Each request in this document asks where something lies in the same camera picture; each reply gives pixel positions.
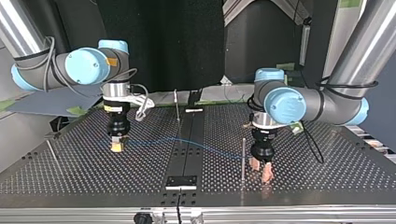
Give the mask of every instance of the blue cable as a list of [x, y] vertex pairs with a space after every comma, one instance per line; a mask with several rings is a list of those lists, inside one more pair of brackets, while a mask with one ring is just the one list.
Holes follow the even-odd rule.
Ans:
[[152, 142], [128, 140], [127, 144], [131, 144], [133, 146], [152, 146], [152, 145], [157, 145], [157, 144], [160, 144], [160, 143], [163, 143], [163, 142], [169, 142], [169, 141], [179, 141], [179, 142], [189, 143], [189, 144], [195, 145], [197, 147], [201, 147], [201, 148], [203, 148], [205, 150], [208, 150], [208, 151], [214, 152], [216, 154], [219, 154], [219, 155], [221, 155], [223, 157], [234, 159], [234, 160], [241, 160], [242, 159], [241, 156], [236, 156], [233, 153], [226, 153], [226, 152], [223, 152], [221, 150], [214, 149], [212, 147], [206, 147], [206, 146], [201, 145], [201, 144], [196, 143], [196, 142], [192, 142], [192, 141], [181, 139], [181, 138], [174, 138], [174, 137], [164, 138], [164, 139], [160, 139], [160, 140], [152, 141]]

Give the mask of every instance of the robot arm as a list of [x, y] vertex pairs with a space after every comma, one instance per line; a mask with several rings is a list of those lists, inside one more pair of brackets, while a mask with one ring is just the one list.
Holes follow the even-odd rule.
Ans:
[[130, 103], [141, 105], [136, 115], [139, 121], [146, 116], [146, 109], [154, 107], [149, 98], [131, 94], [130, 78], [137, 70], [129, 68], [125, 41], [101, 40], [98, 49], [56, 55], [54, 38], [41, 34], [21, 0], [0, 0], [0, 38], [15, 60], [12, 77], [26, 91], [64, 86], [73, 90], [73, 85], [104, 83], [105, 110], [110, 117], [107, 132], [115, 152], [123, 150], [124, 136], [130, 131]]
[[300, 120], [335, 125], [359, 125], [367, 118], [364, 94], [376, 86], [375, 79], [396, 49], [396, 0], [368, 1], [324, 90], [288, 87], [284, 72], [263, 68], [256, 72], [251, 103], [257, 109], [251, 121], [254, 145], [251, 164], [264, 162], [263, 182], [271, 179], [271, 145], [279, 127]]

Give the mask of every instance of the vertical rod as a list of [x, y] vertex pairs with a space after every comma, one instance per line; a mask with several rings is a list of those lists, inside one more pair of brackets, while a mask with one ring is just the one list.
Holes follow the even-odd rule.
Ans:
[[13, 58], [37, 54], [49, 48], [22, 0], [0, 0], [0, 39]]
[[245, 166], [246, 166], [246, 150], [247, 150], [247, 139], [242, 139], [242, 187], [245, 185]]
[[180, 114], [179, 114], [179, 111], [178, 111], [177, 90], [175, 90], [174, 94], [175, 94], [175, 104], [176, 104], [176, 112], [177, 112], [177, 121], [180, 122]]
[[[368, 1], [329, 79], [330, 84], [365, 85], [375, 81], [396, 49], [396, 0]], [[367, 89], [335, 89], [362, 97]]]

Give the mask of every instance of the perforated metal table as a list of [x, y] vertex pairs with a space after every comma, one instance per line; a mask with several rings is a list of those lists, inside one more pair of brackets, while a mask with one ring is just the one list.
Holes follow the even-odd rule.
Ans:
[[[396, 166], [344, 127], [308, 123], [325, 164], [316, 162], [302, 134], [279, 131], [276, 179], [263, 185], [246, 162], [242, 181], [242, 138], [247, 148], [253, 142], [243, 128], [249, 113], [240, 104], [205, 105], [177, 122], [176, 110], [162, 107], [137, 122], [133, 110], [131, 141], [114, 154], [106, 113], [94, 110], [52, 141], [53, 152], [43, 143], [0, 174], [0, 223], [132, 222], [142, 211], [157, 214], [159, 223], [178, 222], [177, 213], [205, 223], [307, 216], [396, 222]], [[190, 175], [197, 176], [197, 190], [165, 190], [168, 176]]]

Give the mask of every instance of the blue joint cap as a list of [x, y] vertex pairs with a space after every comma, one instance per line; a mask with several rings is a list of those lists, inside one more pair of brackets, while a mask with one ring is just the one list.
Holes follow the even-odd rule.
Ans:
[[117, 49], [129, 54], [128, 43], [123, 40], [100, 40], [99, 49]]
[[306, 102], [297, 90], [281, 87], [268, 92], [264, 99], [264, 109], [276, 122], [291, 124], [303, 118]]
[[361, 109], [359, 110], [358, 114], [345, 125], [358, 125], [363, 123], [368, 116], [369, 109], [369, 102], [366, 100], [366, 98], [361, 99]]
[[67, 74], [81, 85], [94, 85], [110, 74], [107, 56], [99, 49], [77, 49], [69, 53], [64, 62]]
[[277, 68], [260, 68], [256, 71], [255, 82], [269, 80], [285, 80], [285, 72]]
[[30, 85], [25, 79], [23, 79], [20, 70], [18, 70], [15, 64], [11, 67], [11, 74], [15, 84], [17, 84], [21, 89], [25, 91], [40, 91], [40, 89]]

